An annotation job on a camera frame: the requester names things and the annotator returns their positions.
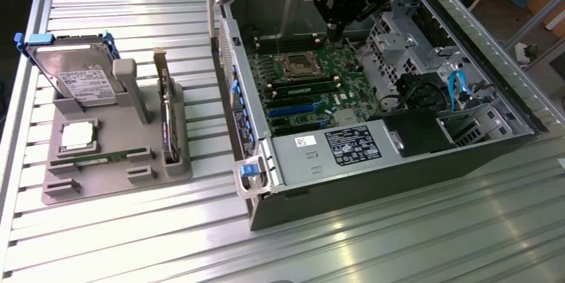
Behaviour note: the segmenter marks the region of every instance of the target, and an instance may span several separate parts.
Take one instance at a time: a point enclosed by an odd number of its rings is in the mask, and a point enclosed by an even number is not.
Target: black cable
[[[449,108],[447,96],[445,95],[445,92],[442,91],[442,89],[438,86],[435,86],[433,83],[417,83],[415,86],[411,88],[411,90],[407,92],[407,94],[398,100],[398,105],[393,108],[393,110],[398,110],[399,108],[402,108],[407,99],[414,94],[415,89],[419,89],[422,86],[429,86],[441,93],[441,95],[443,97],[446,108]]]
[[[473,91],[473,93],[477,93],[480,90],[485,90],[485,89],[489,89],[489,88],[493,88],[493,89],[496,89],[496,85],[493,84],[493,83],[489,83],[489,84],[486,84],[486,85],[484,85],[484,86],[477,86],[477,89],[472,89],[472,91]]]

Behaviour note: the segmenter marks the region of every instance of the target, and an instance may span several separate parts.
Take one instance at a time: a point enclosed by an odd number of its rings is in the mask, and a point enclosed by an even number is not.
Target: blue cable
[[[454,86],[456,86],[456,78],[460,79],[460,93],[466,92],[468,95],[472,94],[470,89],[468,88],[468,80],[465,78],[465,73],[462,70],[457,69],[451,72],[451,74],[447,77],[447,92],[449,92],[449,98],[451,99],[451,112],[456,111],[456,93],[454,93]]]

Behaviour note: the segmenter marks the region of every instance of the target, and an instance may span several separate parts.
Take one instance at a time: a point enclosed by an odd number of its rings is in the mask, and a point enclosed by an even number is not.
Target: cpu socket
[[[282,62],[285,74],[290,80],[302,77],[318,77],[322,75],[322,68],[319,67],[314,52],[281,55],[278,60]]]

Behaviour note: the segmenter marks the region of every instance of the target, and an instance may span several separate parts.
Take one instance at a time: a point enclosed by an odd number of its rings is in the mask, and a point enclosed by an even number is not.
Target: label
[[[297,143],[297,147],[303,147],[317,144],[317,139],[314,136],[301,136],[294,139],[294,142]]]
[[[112,86],[102,69],[65,71],[59,77],[78,101],[114,98]]]
[[[339,166],[382,157],[367,126],[326,132],[326,139]]]
[[[311,88],[303,88],[303,89],[294,89],[289,90],[287,94],[295,95],[297,93],[307,93],[310,92]]]

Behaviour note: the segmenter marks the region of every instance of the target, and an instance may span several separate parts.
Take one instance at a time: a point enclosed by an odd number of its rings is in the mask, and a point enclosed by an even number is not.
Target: gray component tray
[[[162,144],[162,122],[160,122],[160,98],[158,86],[139,88],[143,101],[150,111],[151,122],[142,124],[134,106],[95,106],[84,110],[84,113],[63,115],[59,109],[55,110],[53,129],[51,131],[51,143],[48,150],[48,164],[45,178],[43,180],[41,202],[47,205],[68,202],[80,198],[100,196],[120,192],[179,182],[190,179],[191,160],[188,155],[188,139],[186,136],[186,116],[183,105],[183,89],[175,85],[176,101],[176,134],[180,149],[180,162],[175,164],[163,163]],[[49,172],[49,162],[63,157],[56,157],[59,145],[61,143],[63,124],[80,119],[98,119],[100,125],[96,133],[99,143],[99,153],[123,151],[138,147],[150,147],[154,154],[151,157],[134,157],[124,161],[100,163],[80,167],[79,170],[69,170],[68,173],[52,174]],[[150,167],[154,178],[131,178],[128,171],[136,168]],[[75,181],[75,187],[68,187],[69,181]],[[56,191],[59,185],[67,190]]]

